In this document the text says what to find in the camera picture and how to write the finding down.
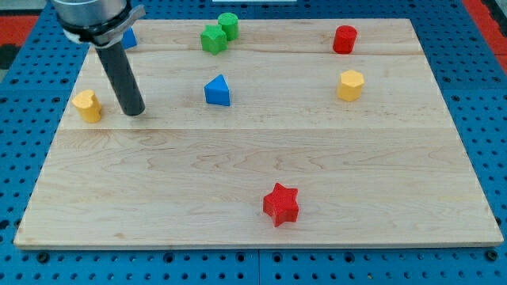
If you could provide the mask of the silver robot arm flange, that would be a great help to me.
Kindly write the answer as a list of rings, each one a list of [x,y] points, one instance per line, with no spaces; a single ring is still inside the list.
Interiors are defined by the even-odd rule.
[[[50,0],[64,35],[76,44],[109,48],[146,15],[144,5],[130,0]]]

